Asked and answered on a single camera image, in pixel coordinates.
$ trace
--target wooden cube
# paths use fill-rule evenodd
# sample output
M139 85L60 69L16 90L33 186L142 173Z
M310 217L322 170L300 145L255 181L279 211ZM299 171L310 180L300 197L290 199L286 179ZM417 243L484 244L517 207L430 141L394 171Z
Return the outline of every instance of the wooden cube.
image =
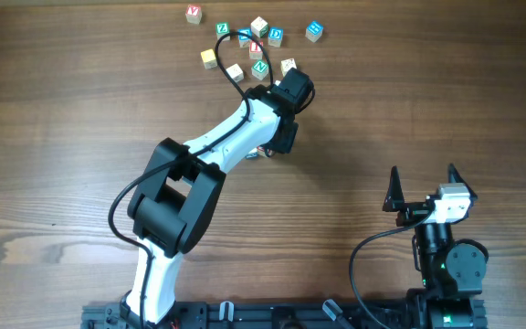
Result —
M230 27L228 27L227 22L216 23L216 39L219 39L220 37L222 37L229 31L230 31ZM228 41L228 40L230 40L230 36L225 37L223 39L223 41Z
M243 75L243 70L238 66L238 64L233 65L232 67L226 69L226 72L228 72L228 75L235 81L239 82L245 76Z
M251 59L263 59L263 51L261 50L261 47L251 41L250 46L248 47L248 57Z
M288 71L292 68L297 69L296 60L294 58L281 60L281 73L283 73L284 77L286 74L288 74Z
M265 36L265 33L267 33L269 25L265 21L265 19L261 17L255 18L253 23L251 23L251 31L253 31L253 34L257 37L263 37Z
M240 33L245 33L246 35L249 35L249 36L252 36L251 34L251 29L246 27L246 28L241 28L238 30L238 32ZM251 39L248 38L248 37L243 37L243 36L238 36L238 46L243 48L243 47L248 47L248 44L249 42L251 42Z
M263 80L269 73L269 65L262 60L258 60L251 68L251 73L253 73L255 78Z
M188 5L186 8L186 20L188 23L200 24L202 19L202 8L199 5Z
M313 21L308 28L306 28L306 38L311 42L316 42L321 37L323 31L324 27L320 23Z
M268 45L273 47L281 47L281 40L283 40L283 29L272 27L269 30Z
M202 62L205 63L206 69L215 68L216 64L216 55L213 49L208 49L200 53L202 56Z

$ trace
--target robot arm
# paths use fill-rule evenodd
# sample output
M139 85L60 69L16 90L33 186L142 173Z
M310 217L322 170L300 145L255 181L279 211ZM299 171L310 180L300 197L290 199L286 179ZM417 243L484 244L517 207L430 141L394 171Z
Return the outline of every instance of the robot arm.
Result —
M184 144L166 139L155 148L145 172L183 157L189 160L140 183L128 207L128 215L134 220L133 232L153 255L144 303L147 322L158 324L174 305L174 287L182 255L196 245L210 224L226 174L260 145L278 153L289 153L298 130L295 114L301 111L312 89L308 76L292 69L270 90L264 86L248 90L248 120L209 151L193 156L243 120L247 115L245 101L203 136ZM188 195L183 196L168 186L168 178L183 178L192 186ZM140 249L133 289L121 304L130 324L138 323L134 319L140 311L146 266L147 255Z

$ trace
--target wood grain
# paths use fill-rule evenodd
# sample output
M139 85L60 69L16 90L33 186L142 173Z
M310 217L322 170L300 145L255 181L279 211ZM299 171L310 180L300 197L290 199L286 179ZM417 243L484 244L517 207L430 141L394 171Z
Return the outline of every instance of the wood grain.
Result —
M351 298L353 246L395 225L380 211L390 167L418 200L454 162L479 194L454 235L490 250L490 327L526 328L526 1L208 2L199 26L184 7L0 8L0 327L74 328L82 305L131 288L137 254L107 228L110 202L163 138L195 138L237 108L199 53L216 22L261 15L286 34L268 50L276 78L295 58L316 101L292 154L228 176L178 299ZM312 19L326 26L316 44ZM232 40L221 57L248 70L243 50ZM131 231L124 208L117 220ZM420 283L410 238L361 252L363 294Z

